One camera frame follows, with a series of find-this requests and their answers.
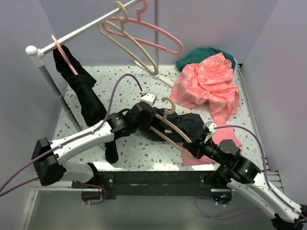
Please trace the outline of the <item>dark navy shorts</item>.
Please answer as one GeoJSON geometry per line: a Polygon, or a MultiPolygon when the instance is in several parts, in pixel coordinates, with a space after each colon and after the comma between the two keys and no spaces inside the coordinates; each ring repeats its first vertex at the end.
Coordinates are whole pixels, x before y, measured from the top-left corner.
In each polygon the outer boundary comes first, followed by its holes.
{"type": "MultiPolygon", "coordinates": [[[[174,112],[167,116],[167,120],[179,128],[192,142],[205,134],[202,127],[204,122],[199,114],[188,113],[178,115],[174,112]]],[[[151,126],[166,135],[175,143],[186,142],[185,139],[172,127],[156,117],[153,117],[151,126]]]]}

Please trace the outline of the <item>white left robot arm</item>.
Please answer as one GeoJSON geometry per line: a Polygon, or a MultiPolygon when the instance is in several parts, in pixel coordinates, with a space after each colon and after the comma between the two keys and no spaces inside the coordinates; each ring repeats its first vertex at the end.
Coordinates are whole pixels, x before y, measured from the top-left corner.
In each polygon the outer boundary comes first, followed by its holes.
{"type": "Polygon", "coordinates": [[[104,144],[106,160],[109,163],[117,162],[115,141],[130,136],[138,129],[148,128],[153,115],[153,105],[140,101],[131,109],[112,113],[106,120],[66,138],[54,141],[39,139],[31,159],[41,185],[49,186],[67,179],[84,183],[89,188],[96,187],[99,176],[94,164],[80,164],[70,160],[84,151],[104,144]]]}

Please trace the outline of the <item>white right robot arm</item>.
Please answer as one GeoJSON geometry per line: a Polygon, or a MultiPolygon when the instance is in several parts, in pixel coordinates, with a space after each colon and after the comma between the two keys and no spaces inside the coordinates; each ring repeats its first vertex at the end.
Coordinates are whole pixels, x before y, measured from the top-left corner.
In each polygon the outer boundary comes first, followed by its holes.
{"type": "Polygon", "coordinates": [[[266,177],[259,167],[241,155],[233,140],[215,144],[208,140],[185,143],[192,156],[207,156],[219,163],[216,171],[204,177],[214,187],[231,188],[253,202],[267,216],[277,230],[300,230],[306,223],[307,207],[287,198],[266,177]]]}

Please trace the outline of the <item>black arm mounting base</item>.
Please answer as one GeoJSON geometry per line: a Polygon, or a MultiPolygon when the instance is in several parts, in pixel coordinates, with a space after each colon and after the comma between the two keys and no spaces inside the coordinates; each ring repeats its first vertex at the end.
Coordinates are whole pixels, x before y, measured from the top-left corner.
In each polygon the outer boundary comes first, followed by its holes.
{"type": "Polygon", "coordinates": [[[82,190],[82,200],[98,200],[106,190],[107,199],[117,196],[206,196],[226,204],[233,190],[207,182],[210,171],[101,171],[85,184],[72,182],[82,190]]]}

